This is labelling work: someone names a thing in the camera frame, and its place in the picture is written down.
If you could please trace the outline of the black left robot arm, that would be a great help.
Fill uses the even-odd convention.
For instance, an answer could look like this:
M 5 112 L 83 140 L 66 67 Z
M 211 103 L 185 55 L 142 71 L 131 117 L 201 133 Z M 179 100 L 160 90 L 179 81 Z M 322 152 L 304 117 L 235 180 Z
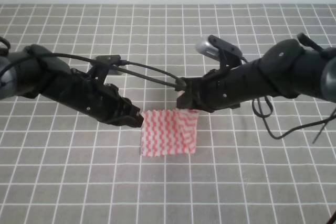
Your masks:
M 1 44 L 1 99 L 42 95 L 104 124 L 141 127 L 140 109 L 105 83 L 124 64 L 119 55 L 87 59 L 36 44 L 10 52 L 8 40 Z

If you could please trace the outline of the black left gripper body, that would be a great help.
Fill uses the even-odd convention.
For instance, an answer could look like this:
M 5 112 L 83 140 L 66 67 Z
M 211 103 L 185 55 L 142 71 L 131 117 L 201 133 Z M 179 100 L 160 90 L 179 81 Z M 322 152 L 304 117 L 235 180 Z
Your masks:
M 126 115 L 126 102 L 116 86 L 104 83 L 108 73 L 108 69 L 72 69 L 65 88 L 65 105 L 99 122 L 120 124 Z

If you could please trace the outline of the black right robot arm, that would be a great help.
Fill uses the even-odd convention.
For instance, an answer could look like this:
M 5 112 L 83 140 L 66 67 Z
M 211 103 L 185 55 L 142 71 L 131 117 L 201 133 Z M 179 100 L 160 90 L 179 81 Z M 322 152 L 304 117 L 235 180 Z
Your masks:
M 202 77 L 185 78 L 179 109 L 214 112 L 266 96 L 307 95 L 335 102 L 335 48 L 323 49 L 305 34 L 273 45 L 261 58 L 246 62 L 241 50 L 214 35 L 197 51 L 219 61 Z

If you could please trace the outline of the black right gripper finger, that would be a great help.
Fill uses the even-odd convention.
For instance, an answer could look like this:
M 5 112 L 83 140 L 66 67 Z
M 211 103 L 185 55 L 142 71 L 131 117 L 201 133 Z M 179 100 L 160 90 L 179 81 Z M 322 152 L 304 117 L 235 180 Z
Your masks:
M 199 94 L 181 94 L 176 99 L 178 109 L 201 110 L 202 103 Z
M 205 90 L 202 77 L 195 78 L 182 78 L 185 82 L 185 90 L 179 91 L 178 95 L 190 94 L 190 95 L 198 95 L 202 94 Z

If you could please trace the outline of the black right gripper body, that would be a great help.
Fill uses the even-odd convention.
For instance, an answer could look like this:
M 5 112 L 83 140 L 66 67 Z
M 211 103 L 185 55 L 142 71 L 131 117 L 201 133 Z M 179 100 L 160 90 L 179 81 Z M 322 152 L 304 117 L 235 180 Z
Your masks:
M 261 98 L 262 75 L 259 69 L 232 69 L 195 78 L 194 109 L 235 109 L 242 102 Z

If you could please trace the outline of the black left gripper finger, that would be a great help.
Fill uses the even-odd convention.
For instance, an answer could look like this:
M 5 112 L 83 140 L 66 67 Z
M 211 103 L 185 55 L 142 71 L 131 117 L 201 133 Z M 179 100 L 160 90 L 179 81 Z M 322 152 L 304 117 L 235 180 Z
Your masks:
M 118 101 L 118 113 L 120 116 L 139 116 L 140 109 L 133 105 L 128 98 L 121 97 Z
M 128 127 L 141 127 L 143 117 L 139 116 L 122 116 L 119 118 L 111 118 L 107 120 L 107 124 L 114 126 L 128 126 Z

